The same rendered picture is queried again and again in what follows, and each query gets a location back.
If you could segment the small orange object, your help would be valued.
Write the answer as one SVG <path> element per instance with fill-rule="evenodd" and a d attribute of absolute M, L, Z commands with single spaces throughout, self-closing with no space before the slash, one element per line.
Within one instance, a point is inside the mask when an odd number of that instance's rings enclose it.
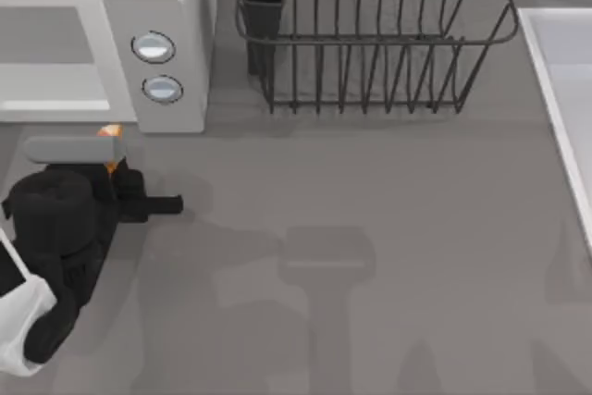
<path fill-rule="evenodd" d="M 120 124 L 106 125 L 101 127 L 96 135 L 102 137 L 115 137 L 119 142 L 123 142 L 123 127 Z M 112 176 L 116 171 L 121 158 L 122 154 L 118 154 L 115 161 L 110 161 L 105 164 L 109 176 Z"/>

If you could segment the round silver microwave knob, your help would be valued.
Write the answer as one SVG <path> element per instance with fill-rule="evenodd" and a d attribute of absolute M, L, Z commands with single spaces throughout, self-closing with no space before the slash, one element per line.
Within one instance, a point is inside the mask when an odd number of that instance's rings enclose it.
<path fill-rule="evenodd" d="M 158 31 L 148 31 L 134 36 L 130 45 L 133 54 L 148 64 L 164 64 L 176 54 L 175 43 Z"/>
<path fill-rule="evenodd" d="M 173 77 L 160 75 L 142 82 L 142 93 L 149 100 L 161 104 L 173 104 L 183 97 L 182 84 Z"/>

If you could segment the pale microwave door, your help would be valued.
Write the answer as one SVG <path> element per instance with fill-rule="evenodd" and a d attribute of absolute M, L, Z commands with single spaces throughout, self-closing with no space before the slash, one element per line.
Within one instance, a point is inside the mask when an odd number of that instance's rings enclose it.
<path fill-rule="evenodd" d="M 0 122 L 133 122 L 103 0 L 0 0 Z"/>

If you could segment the white sink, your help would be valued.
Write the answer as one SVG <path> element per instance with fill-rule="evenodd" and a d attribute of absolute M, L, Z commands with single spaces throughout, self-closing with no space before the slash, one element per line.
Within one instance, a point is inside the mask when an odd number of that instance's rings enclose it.
<path fill-rule="evenodd" d="M 592 7 L 518 15 L 592 257 Z"/>

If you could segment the pale grey rounded box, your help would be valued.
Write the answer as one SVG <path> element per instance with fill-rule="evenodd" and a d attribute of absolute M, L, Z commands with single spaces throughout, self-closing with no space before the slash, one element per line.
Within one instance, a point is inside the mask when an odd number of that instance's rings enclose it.
<path fill-rule="evenodd" d="M 38 164 L 107 164 L 126 155 L 125 143 L 114 136 L 32 136 L 24 154 Z"/>

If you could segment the pale microwave oven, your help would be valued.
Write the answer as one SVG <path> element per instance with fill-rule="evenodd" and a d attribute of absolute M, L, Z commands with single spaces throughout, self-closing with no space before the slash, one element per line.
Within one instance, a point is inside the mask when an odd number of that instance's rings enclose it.
<path fill-rule="evenodd" d="M 136 115 L 132 123 L 145 133 L 199 133 L 204 129 L 216 33 L 216 0 L 103 0 Z M 164 64 L 142 62 L 131 39 L 148 31 L 168 36 L 175 56 Z M 183 97 L 155 103 L 142 82 L 167 75 L 178 80 Z"/>

